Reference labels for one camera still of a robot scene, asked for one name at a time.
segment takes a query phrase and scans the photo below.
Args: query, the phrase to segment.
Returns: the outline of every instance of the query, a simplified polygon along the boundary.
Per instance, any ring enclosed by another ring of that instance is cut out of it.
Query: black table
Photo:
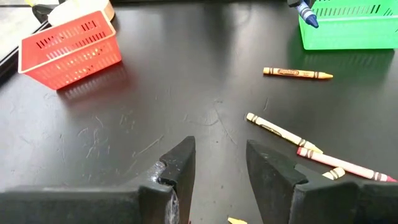
[[[284,3],[115,10],[122,63],[60,91],[18,74],[1,86],[0,187],[118,185],[194,135],[192,223],[225,223],[228,215],[260,223],[247,139],[319,173],[330,167],[297,157],[296,146],[245,121],[247,112],[398,178],[393,50],[304,51],[297,13]],[[263,67],[335,77],[263,77]]]

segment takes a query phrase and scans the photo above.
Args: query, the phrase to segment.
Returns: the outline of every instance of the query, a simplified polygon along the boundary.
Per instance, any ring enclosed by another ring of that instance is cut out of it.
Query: plastic basket
[[[58,90],[121,61],[116,31],[96,11],[23,39],[18,72]]]
[[[398,0],[316,0],[315,29],[299,18],[304,48],[398,48]]]

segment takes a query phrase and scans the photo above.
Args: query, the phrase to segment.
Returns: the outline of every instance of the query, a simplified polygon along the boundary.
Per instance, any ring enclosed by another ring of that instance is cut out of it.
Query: white container
[[[58,26],[99,10],[105,13],[109,21],[113,19],[114,9],[109,0],[68,0],[49,14],[49,23]]]

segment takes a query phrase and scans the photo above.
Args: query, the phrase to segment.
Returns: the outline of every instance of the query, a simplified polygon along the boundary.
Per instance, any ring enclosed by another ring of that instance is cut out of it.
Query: red plastic basket
[[[25,38],[18,72],[58,90],[121,61],[116,31],[101,11]]]

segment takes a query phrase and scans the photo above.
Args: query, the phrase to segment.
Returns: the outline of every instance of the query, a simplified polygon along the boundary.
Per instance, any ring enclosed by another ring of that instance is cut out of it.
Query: green plastic basket
[[[306,50],[398,48],[398,0],[316,0],[319,28],[299,16]]]

